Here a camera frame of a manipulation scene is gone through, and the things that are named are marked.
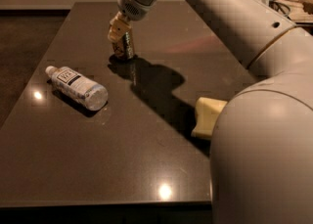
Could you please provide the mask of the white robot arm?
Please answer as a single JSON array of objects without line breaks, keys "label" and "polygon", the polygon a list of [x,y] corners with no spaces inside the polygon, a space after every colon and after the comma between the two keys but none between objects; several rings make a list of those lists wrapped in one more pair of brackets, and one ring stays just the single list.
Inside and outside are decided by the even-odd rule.
[{"label": "white robot arm", "polygon": [[[156,0],[117,0],[115,42]],[[313,36],[258,0],[185,0],[256,83],[215,123],[214,224],[313,224]]]}]

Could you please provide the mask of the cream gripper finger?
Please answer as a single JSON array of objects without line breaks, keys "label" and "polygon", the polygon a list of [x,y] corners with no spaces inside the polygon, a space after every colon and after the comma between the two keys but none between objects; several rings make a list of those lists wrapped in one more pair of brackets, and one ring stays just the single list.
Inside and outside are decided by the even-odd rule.
[{"label": "cream gripper finger", "polygon": [[130,19],[121,12],[118,12],[110,20],[108,40],[111,43],[117,43],[130,29]]}]

